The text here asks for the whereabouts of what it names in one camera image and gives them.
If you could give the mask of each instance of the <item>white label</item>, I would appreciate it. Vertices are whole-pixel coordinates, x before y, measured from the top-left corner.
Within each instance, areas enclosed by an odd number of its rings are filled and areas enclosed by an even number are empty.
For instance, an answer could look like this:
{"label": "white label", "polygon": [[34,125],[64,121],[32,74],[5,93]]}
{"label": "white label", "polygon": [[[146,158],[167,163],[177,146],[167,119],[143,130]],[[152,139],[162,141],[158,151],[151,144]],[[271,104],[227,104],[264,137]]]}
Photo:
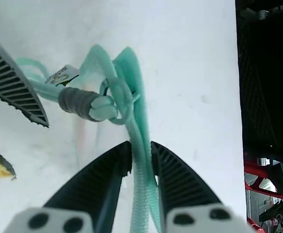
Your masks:
{"label": "white label", "polygon": [[57,71],[55,74],[50,76],[45,83],[58,85],[63,84],[66,85],[71,80],[79,76],[79,70],[74,68],[71,65],[65,65],[61,70]]}

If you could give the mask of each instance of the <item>teal strap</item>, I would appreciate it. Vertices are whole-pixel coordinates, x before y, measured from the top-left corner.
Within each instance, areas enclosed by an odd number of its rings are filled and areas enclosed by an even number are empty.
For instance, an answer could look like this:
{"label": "teal strap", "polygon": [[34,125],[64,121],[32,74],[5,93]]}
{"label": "teal strap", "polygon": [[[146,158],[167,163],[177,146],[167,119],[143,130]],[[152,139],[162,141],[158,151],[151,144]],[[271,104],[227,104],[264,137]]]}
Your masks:
{"label": "teal strap", "polygon": [[[86,63],[89,62],[89,57],[88,55],[82,64],[80,68],[81,73],[86,73]],[[20,66],[31,65],[38,68],[45,80],[49,77],[46,68],[38,61],[23,58],[17,61]],[[40,96],[57,102],[58,94],[64,88],[63,86],[55,87],[44,84],[42,83],[43,78],[38,74],[25,69],[23,71],[25,75],[33,79],[30,82]],[[133,105],[140,97],[139,93],[131,93],[130,88],[123,79],[110,75],[113,70],[104,69],[104,72],[107,72],[108,75],[106,76],[108,78],[101,83],[100,96],[92,102],[89,114],[93,119],[99,121],[108,119],[116,125],[126,125],[132,145],[134,171],[134,200],[130,232],[148,232],[150,200],[152,217],[160,233],[157,186],[150,164],[151,151],[144,145],[140,129],[133,117]],[[114,96],[114,100],[106,95],[109,88]],[[117,118],[119,111],[122,118]]]}

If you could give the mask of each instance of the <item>red frame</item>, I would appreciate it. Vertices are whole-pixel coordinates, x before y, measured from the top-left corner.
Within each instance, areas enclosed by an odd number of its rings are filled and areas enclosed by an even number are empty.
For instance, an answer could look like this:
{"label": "red frame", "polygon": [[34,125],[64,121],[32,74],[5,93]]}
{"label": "red frame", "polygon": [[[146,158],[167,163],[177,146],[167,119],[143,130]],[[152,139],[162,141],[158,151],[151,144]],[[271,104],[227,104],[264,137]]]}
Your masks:
{"label": "red frame", "polygon": [[247,182],[245,181],[245,188],[247,190],[254,191],[257,193],[262,193],[271,197],[283,199],[282,194],[265,190],[259,187],[264,179],[268,179],[267,169],[264,166],[259,166],[253,162],[244,160],[244,167],[246,173],[258,176],[256,181],[252,185],[247,184]]}

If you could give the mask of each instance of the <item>white sticker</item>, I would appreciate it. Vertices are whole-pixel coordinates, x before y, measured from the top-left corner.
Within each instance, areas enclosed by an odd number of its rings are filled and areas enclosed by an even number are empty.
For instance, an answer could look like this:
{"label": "white sticker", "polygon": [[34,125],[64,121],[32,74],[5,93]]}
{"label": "white sticker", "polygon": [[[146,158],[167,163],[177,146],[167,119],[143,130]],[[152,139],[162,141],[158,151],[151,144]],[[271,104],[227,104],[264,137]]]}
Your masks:
{"label": "white sticker", "polygon": [[65,65],[61,70],[50,76],[45,83],[58,85],[63,84],[66,86],[71,80],[79,76],[79,70],[71,65]]}

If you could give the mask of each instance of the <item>mint green cord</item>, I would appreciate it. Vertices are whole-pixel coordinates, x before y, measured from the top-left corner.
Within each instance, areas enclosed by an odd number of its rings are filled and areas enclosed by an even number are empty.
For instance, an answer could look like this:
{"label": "mint green cord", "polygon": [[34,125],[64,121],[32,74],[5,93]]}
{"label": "mint green cord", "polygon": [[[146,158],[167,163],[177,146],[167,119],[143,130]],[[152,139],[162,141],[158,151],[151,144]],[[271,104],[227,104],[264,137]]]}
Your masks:
{"label": "mint green cord", "polygon": [[[86,74],[87,72],[86,60],[83,62],[80,68],[82,75]],[[48,78],[47,69],[38,61],[22,58],[18,59],[17,63],[20,66],[34,66],[41,71],[44,76],[44,80]],[[107,77],[110,77],[111,73],[113,73],[112,76],[116,76],[114,70],[108,70],[105,72],[108,74]],[[26,76],[31,77],[36,82],[41,82],[43,80],[42,77],[31,71],[24,70],[24,73]],[[114,107],[113,100],[105,98],[107,96],[103,96],[106,94],[106,90],[108,88],[111,89],[111,93],[114,97],[115,103],[117,104],[117,108],[123,116],[122,119],[115,118],[115,116],[117,116],[117,109]],[[46,95],[46,93],[38,92],[38,94],[46,99],[49,99],[49,96]],[[102,82],[100,94],[102,96],[97,98],[95,103],[93,102],[95,107],[89,112],[89,114],[94,119],[109,119],[111,122],[117,125],[125,124],[131,140],[133,152],[134,196],[130,233],[148,233],[149,206],[156,229],[158,233],[160,233],[161,226],[158,208],[158,189],[152,170],[150,142],[148,142],[148,145],[145,146],[136,120],[134,117],[132,117],[133,103],[138,100],[139,93],[134,93],[132,95],[125,81],[114,77],[107,78],[104,82]]]}

